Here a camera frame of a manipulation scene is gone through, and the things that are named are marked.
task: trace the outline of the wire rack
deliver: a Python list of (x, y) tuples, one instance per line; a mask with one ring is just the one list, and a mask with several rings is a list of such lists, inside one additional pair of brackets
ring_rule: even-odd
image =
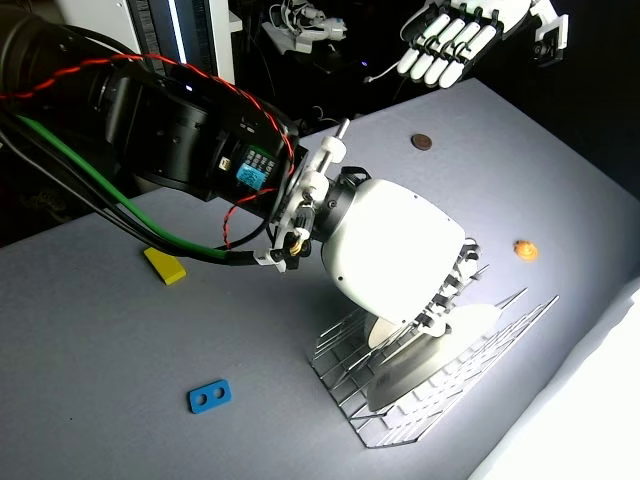
[(365, 447), (415, 443), (424, 438), (557, 300), (556, 296), (495, 334), (479, 338), (422, 385), (377, 412), (368, 408), (367, 386), (386, 358), (420, 334), (415, 327), (401, 329), (372, 350), (364, 338), (365, 323), (371, 321), (372, 316), (358, 309), (320, 335), (311, 365)]

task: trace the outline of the yellow sponge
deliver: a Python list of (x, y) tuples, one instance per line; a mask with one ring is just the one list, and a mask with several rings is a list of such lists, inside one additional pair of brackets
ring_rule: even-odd
[(162, 253), (155, 248), (147, 248), (144, 251), (144, 255), (167, 285), (176, 283), (181, 278), (187, 276), (187, 271), (176, 257)]

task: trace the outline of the table surface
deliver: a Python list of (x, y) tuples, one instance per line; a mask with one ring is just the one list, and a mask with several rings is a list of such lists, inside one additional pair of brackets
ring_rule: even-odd
[[(414, 149), (414, 133), (433, 148)], [(418, 192), (478, 240), (491, 269), (463, 302), (528, 286), (507, 322), (560, 295), (485, 381), (422, 442), (366, 450), (308, 364), (353, 308), (318, 248), (285, 275), (185, 260), (187, 278), (166, 287), (140, 243), (91, 215), (0, 251), (4, 476), (466, 478), (639, 263), (640, 203), (476, 81), (360, 118), (345, 142), (345, 164)], [(224, 202), (165, 189), (137, 202), (219, 243)], [(232, 236), (255, 224), (234, 216)], [(517, 239), (536, 242), (537, 262), (517, 259)], [(233, 401), (191, 414), (187, 392), (220, 378)]]

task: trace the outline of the dark floor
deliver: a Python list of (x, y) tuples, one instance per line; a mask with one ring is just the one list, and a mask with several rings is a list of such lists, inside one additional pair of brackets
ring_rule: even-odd
[[(395, 73), (362, 83), (402, 55), (406, 46), (398, 31), (423, 0), (396, 2), (393, 8), (387, 0), (318, 0), (317, 6), (345, 19), (347, 40), (336, 43), (335, 51), (323, 42), (312, 55), (284, 56), (260, 28), (269, 3), (230, 2), (245, 27), (234, 34), (236, 80), (301, 120), (305, 133), (428, 93)], [(529, 22), (493, 48), (473, 75), (640, 198), (640, 94), (632, 63), (640, 3), (612, 0), (604, 7), (595, 0), (554, 0), (554, 5), (571, 17), (563, 62), (544, 69), (533, 64), (536, 25)], [(51, 2), (35, 6), (48, 18), (59, 18)], [(86, 213), (6, 152), (0, 159), (0, 245)]]

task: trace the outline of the green cable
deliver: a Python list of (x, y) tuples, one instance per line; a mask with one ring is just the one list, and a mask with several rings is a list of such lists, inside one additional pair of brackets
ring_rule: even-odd
[(77, 166), (79, 166), (82, 170), (84, 170), (89, 176), (91, 176), (96, 182), (100, 184), (109, 194), (111, 194), (118, 202), (120, 202), (127, 210), (129, 210), (138, 220), (140, 220), (144, 225), (146, 225), (150, 230), (155, 232), (157, 235), (160, 235), (165, 240), (172, 242), (182, 248), (186, 248), (188, 250), (193, 250), (198, 253), (208, 255), (213, 258), (217, 258), (219, 260), (224, 260), (227, 256), (227, 252), (225, 250), (218, 250), (211, 247), (206, 247), (204, 245), (199, 245), (197, 243), (192, 243), (183, 238), (177, 237), (172, 233), (167, 232), (158, 224), (156, 224), (153, 220), (151, 220), (147, 214), (145, 214), (142, 210), (140, 210), (131, 200), (129, 200), (122, 192), (120, 192), (109, 180), (104, 178), (100, 172), (98, 172), (95, 168), (93, 168), (82, 156), (76, 153), (71, 147), (65, 144), (62, 140), (56, 137), (53, 132), (48, 130), (44, 125), (35, 120), (31, 120), (30, 118), (19, 116), (20, 120), (22, 120), (28, 127), (30, 127), (33, 131), (35, 131), (42, 138), (47, 140), (52, 146), (58, 149), (61, 153), (67, 156), (71, 161), (73, 161)]

